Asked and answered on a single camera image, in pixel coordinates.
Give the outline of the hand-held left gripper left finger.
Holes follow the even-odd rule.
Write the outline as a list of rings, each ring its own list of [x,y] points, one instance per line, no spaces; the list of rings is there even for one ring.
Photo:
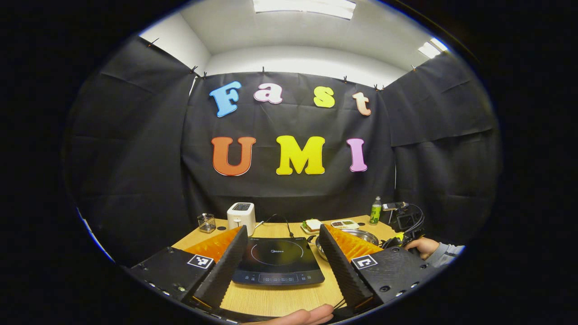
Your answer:
[[[222,303],[248,244],[247,227],[235,230],[219,260],[167,247],[129,268],[129,274],[174,301],[214,312]]]

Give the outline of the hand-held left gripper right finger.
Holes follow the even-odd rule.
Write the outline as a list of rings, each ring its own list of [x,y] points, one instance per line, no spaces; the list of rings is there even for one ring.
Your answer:
[[[445,270],[396,246],[348,260],[330,230],[321,226],[318,240],[353,313],[394,304]]]

